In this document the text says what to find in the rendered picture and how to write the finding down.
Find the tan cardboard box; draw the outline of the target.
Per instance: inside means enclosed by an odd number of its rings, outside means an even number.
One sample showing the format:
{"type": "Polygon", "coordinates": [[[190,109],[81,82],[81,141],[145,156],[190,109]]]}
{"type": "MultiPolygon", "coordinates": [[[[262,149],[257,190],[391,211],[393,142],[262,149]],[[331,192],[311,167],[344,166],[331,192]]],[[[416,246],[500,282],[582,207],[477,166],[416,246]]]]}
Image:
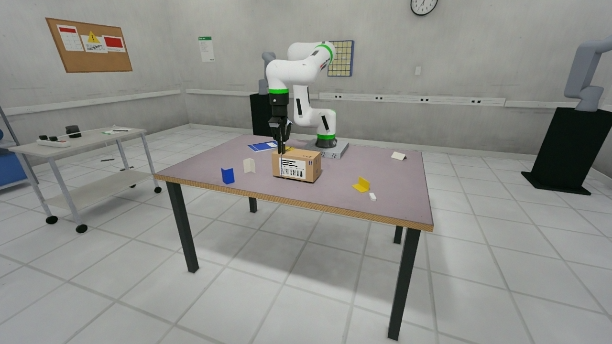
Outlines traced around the tan cardboard box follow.
{"type": "Polygon", "coordinates": [[[320,151],[293,149],[278,154],[278,150],[275,150],[272,160],[274,176],[314,182],[320,175],[320,151]]]}

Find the blue notebook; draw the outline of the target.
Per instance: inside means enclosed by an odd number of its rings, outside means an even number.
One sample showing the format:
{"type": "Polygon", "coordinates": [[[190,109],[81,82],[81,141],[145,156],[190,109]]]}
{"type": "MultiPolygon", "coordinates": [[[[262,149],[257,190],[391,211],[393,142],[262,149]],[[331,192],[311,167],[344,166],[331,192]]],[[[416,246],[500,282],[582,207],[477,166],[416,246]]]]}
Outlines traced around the blue notebook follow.
{"type": "Polygon", "coordinates": [[[276,141],[270,141],[267,143],[258,143],[253,145],[247,145],[254,152],[266,151],[266,150],[274,150],[278,148],[278,144],[276,141]]]}

